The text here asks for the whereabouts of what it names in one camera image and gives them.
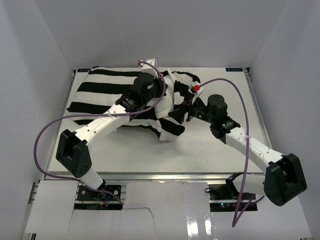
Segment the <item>white pillow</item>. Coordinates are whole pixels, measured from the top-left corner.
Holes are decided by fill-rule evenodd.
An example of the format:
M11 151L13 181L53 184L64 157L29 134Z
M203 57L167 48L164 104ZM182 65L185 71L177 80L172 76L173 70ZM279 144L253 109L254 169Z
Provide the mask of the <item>white pillow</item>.
M157 119L168 117L169 112L174 109L174 105L177 105L180 100L179 93L174 91L174 84L176 83L176 81L173 74L166 71L163 73L163 77L167 87L165 96L154 107Z

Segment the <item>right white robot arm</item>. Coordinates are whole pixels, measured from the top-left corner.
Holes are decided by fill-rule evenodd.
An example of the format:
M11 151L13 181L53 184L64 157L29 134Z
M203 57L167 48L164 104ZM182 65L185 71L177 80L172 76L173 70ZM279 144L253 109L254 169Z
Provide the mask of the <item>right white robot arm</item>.
M303 193L307 182L300 159L293 153L282 154L248 137L240 124L229 117L227 109L225 99L213 94L208 97L207 104L201 99L186 100L168 114L180 124L192 118L209 123L216 139L248 156L263 172L263 175L236 172L212 193L216 196L227 195L233 200L243 193L262 195L279 207Z

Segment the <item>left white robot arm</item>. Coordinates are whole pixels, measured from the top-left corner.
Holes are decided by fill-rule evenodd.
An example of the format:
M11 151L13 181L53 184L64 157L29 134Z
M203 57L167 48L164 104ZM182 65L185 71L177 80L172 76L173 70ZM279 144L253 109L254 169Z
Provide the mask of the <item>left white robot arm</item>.
M147 104L161 94L161 84L150 73L140 73L133 85L115 101L104 117L96 118L73 132L59 137L55 158L99 200L105 196L104 180L92 167L90 151L107 135L146 112Z

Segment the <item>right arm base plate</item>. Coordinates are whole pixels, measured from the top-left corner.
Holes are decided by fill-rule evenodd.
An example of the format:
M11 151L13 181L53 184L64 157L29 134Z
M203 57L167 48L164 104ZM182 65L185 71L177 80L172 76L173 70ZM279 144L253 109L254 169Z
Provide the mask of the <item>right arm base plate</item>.
M235 212L239 194L227 190L226 184L210 184L204 191L209 195L211 213ZM251 196L250 193L243 193L238 210L239 212L242 211ZM258 211L257 204L254 203L255 201L256 197L254 197L245 211Z

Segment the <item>black white striped pillowcase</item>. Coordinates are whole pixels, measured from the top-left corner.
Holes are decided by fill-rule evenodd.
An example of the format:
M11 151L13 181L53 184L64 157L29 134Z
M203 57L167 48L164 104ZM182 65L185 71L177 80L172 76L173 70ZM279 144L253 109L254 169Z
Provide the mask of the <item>black white striped pillowcase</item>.
M189 87L200 83L200 78L190 72L170 71L175 79L174 91L180 100L173 110L180 107L192 94ZM67 115L79 126L84 126L96 119L96 114L103 114L131 87L139 71L120 71L115 68L93 67L79 85L73 99L66 109ZM185 127L170 116L157 118L155 108L138 115L127 127L144 128L152 131L161 141L174 141L185 132Z

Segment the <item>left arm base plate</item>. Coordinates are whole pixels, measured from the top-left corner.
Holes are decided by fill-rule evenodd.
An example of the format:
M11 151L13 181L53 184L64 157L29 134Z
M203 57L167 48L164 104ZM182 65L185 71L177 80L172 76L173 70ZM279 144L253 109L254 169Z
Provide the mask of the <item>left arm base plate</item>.
M80 185L74 203L75 210L93 210L93 211L120 211L122 205L113 195L102 192L95 192Z

